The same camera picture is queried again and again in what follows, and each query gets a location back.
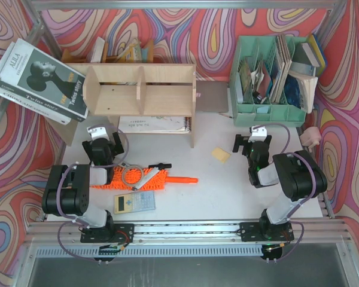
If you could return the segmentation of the clear tape roll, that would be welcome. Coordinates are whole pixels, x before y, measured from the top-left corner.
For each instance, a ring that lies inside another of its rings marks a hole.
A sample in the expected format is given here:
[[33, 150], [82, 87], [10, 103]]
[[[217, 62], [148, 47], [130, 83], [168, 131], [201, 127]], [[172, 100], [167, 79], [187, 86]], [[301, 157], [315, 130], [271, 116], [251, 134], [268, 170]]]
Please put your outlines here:
[[127, 166], [121, 173], [121, 181], [128, 187], [140, 184], [145, 176], [143, 168], [137, 165]]

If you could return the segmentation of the orange chenille duster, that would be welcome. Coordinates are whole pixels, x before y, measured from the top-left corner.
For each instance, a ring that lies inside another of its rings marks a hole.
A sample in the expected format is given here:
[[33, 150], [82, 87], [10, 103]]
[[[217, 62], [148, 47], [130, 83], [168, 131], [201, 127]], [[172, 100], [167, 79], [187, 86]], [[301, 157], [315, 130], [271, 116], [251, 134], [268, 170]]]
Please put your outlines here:
[[[114, 168], [114, 177], [110, 184], [108, 185], [92, 185], [92, 188], [102, 189], [102, 190], [132, 190], [132, 187], [126, 186], [121, 181], [121, 173], [123, 171], [123, 167], [115, 167]], [[197, 178], [189, 178], [189, 177], [174, 177], [169, 176], [168, 171], [166, 169], [161, 170], [156, 176], [150, 179], [143, 187], [139, 190], [141, 191], [149, 191], [149, 190], [164, 190], [165, 184], [196, 184], [198, 183]]]

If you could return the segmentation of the white black stapler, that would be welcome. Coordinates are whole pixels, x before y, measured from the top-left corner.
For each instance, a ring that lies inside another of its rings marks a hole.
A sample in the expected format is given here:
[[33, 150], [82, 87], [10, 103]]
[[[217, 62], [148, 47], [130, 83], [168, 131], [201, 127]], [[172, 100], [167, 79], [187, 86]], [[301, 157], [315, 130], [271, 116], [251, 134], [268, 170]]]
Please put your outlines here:
[[130, 164], [127, 163], [127, 162], [125, 162], [125, 161], [122, 161], [122, 162], [120, 162], [120, 163], [118, 164], [118, 166], [120, 166], [120, 167], [129, 167]]

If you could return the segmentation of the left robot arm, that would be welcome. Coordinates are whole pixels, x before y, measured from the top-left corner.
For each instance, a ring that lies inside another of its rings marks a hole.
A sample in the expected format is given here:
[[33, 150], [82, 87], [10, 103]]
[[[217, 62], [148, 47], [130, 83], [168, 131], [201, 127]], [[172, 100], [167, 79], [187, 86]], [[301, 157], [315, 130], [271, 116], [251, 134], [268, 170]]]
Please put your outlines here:
[[90, 129], [92, 139], [82, 146], [88, 164], [54, 165], [42, 196], [42, 210], [79, 225], [82, 243], [125, 242], [110, 211], [89, 203], [90, 187], [108, 185], [114, 177], [115, 157], [124, 153], [117, 132], [109, 135], [105, 128]]

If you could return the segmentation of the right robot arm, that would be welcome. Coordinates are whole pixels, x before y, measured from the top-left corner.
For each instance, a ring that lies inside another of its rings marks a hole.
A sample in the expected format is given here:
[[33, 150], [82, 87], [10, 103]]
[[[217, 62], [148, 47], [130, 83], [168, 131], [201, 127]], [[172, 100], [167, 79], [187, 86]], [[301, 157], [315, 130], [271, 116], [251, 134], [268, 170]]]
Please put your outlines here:
[[269, 161], [271, 135], [262, 141], [237, 134], [233, 152], [242, 148], [248, 161], [252, 186], [279, 184], [282, 191], [257, 222], [241, 222], [236, 232], [243, 242], [290, 242], [294, 240], [292, 215], [308, 200], [327, 190], [327, 178], [311, 155], [300, 150], [276, 154]]

